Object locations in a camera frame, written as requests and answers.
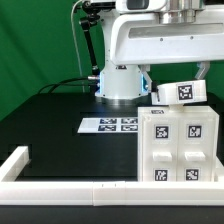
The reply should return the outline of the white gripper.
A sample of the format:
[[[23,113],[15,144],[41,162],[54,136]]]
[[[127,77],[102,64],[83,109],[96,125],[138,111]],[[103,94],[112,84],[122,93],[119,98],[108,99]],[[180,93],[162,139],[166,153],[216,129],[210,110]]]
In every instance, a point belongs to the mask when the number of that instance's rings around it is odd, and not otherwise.
[[[152,100],[158,99],[158,88],[144,64],[199,62],[195,78],[202,80],[209,61],[224,59],[224,8],[199,11],[190,24],[160,24],[156,13],[121,15],[112,27],[110,59],[140,65],[142,93]]]

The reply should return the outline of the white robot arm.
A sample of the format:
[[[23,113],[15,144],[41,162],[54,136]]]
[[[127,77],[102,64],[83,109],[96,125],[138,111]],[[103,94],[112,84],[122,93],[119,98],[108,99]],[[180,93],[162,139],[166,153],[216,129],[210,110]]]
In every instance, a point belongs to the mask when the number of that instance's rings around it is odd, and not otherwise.
[[[224,3],[204,0],[82,0],[86,28],[102,23],[105,66],[98,98],[133,100],[152,91],[155,64],[196,62],[201,80],[224,60]]]

